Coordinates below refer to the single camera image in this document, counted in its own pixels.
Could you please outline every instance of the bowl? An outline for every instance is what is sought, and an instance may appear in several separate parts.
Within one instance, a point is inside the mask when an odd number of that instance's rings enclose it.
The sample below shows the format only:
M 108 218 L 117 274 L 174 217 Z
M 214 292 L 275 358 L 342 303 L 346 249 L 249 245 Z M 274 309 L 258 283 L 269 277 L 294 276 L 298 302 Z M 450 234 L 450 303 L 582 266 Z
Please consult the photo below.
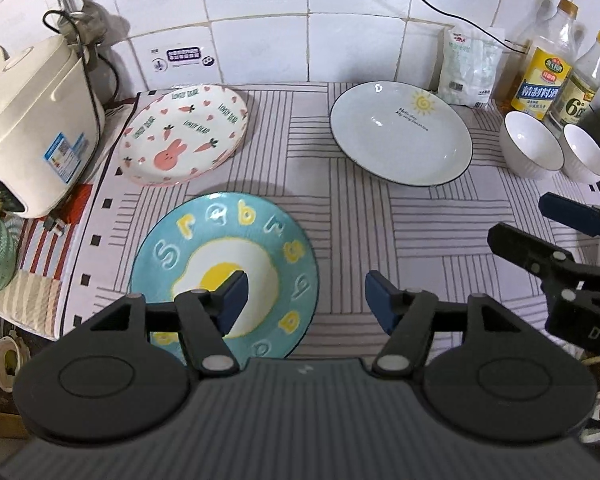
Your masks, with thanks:
M 540 121 L 509 112 L 500 127 L 500 147 L 517 176 L 542 180 L 560 171 L 564 155 L 558 140 Z
M 600 181 L 600 148 L 585 130 L 567 124 L 559 142 L 564 153 L 562 171 L 566 176 L 583 184 Z

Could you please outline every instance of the white plate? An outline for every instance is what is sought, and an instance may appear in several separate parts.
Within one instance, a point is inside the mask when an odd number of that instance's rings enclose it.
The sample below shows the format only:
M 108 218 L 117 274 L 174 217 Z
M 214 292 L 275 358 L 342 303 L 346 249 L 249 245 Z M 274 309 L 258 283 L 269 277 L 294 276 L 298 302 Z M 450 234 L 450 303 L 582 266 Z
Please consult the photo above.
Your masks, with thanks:
M 331 131 L 355 163 L 408 186 L 438 186 L 459 177 L 474 151 L 469 131 L 449 105 L 391 81 L 344 92 L 331 109 Z
M 247 107 L 233 90 L 198 85 L 145 107 L 118 143 L 120 168 L 141 186 L 195 178 L 222 164 L 247 129 Z

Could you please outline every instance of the plastic bag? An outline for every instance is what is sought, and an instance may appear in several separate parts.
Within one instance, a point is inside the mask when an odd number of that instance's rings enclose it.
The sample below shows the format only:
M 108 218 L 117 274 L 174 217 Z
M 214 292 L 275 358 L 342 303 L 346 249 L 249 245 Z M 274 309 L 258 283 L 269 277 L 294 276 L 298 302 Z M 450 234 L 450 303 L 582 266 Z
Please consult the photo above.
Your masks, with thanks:
M 504 29 L 487 28 L 504 40 Z M 438 97 L 450 105 L 485 108 L 496 81 L 503 47 L 476 28 L 456 25 L 445 29 L 445 59 Z

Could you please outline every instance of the bunny illustration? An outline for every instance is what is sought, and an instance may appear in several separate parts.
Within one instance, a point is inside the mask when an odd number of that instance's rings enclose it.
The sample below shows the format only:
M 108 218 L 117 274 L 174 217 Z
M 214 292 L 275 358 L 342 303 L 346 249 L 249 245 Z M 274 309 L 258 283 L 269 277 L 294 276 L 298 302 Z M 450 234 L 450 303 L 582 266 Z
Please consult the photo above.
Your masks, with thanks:
M 166 150 L 162 150 L 154 158 L 155 167 L 159 170 L 169 171 L 176 167 L 178 156 L 186 149 L 186 144 L 181 144 L 182 139 L 174 140 Z

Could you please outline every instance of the power cord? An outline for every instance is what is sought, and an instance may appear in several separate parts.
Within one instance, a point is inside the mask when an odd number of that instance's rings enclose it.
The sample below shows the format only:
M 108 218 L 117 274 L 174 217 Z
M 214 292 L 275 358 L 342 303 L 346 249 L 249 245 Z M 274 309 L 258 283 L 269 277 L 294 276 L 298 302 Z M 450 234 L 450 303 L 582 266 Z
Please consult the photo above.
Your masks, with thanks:
M 110 70 L 113 72 L 113 79 L 115 79 L 116 81 L 116 89 L 113 91 L 113 95 L 110 97 L 106 104 L 110 105 L 116 100 L 116 98 L 118 97 L 118 92 L 120 92 L 120 75 L 118 74 L 118 70 L 116 70 L 116 67 L 113 66 L 113 63 L 110 62 L 106 57 L 104 57 L 101 53 L 98 53 L 98 57 L 102 60 L 102 62 L 105 65 L 107 65 L 110 68 Z
M 100 138 L 102 137 L 102 128 L 100 126 L 100 117 L 98 115 L 98 105 L 96 104 L 96 97 L 93 92 L 93 88 L 91 87 L 91 80 L 89 79 L 89 76 L 87 74 L 87 60 L 86 60 L 86 56 L 84 55 L 84 45 L 82 44 L 80 30 L 78 30 L 78 26 L 75 24 L 75 20 L 67 12 L 64 12 L 64 10 L 51 9 L 51 10 L 48 10 L 47 12 L 45 12 L 44 15 L 42 16 L 42 23 L 43 23 L 43 25 L 45 25 L 46 28 L 48 28 L 49 30 L 52 30 L 56 34 L 60 34 L 60 31 L 58 29 L 56 29 L 53 25 L 50 25 L 49 23 L 46 22 L 46 17 L 51 14 L 56 14 L 58 16 L 62 16 L 64 19 L 66 19 L 71 24 L 71 26 L 74 29 L 75 37 L 78 42 L 78 55 L 80 56 L 80 61 L 82 62 L 82 70 L 84 71 L 84 80 L 87 83 L 87 88 L 89 90 L 89 97 L 91 98 L 91 107 L 93 108 L 93 117 L 95 118 L 95 121 L 96 121 L 98 142 L 100 142 Z
M 490 38 L 493 38 L 494 40 L 496 40 L 499 44 L 501 44 L 502 46 L 508 48 L 510 51 L 512 52 L 516 52 L 518 54 L 526 54 L 526 52 L 524 50 L 518 50 L 516 48 L 512 48 L 510 47 L 508 44 L 504 43 L 503 41 L 499 40 L 498 38 L 496 38 L 493 34 L 490 34 L 489 32 L 487 32 L 486 30 L 484 30 L 480 25 L 476 25 L 474 22 L 472 22 L 471 20 L 468 20 L 466 18 L 463 18 L 462 16 L 458 16 L 456 14 L 450 14 L 449 12 L 445 12 L 444 10 L 440 10 L 437 7 L 434 7 L 433 5 L 431 5 L 427 0 L 420 0 L 421 2 L 423 2 L 426 6 L 430 7 L 431 9 L 435 10 L 436 12 L 438 12 L 439 14 L 442 14 L 443 16 L 448 16 L 449 18 L 455 18 L 456 20 L 461 20 L 462 22 L 468 23 L 469 25 L 471 25 L 472 27 L 477 28 L 478 30 L 483 31 L 487 36 L 489 36 Z

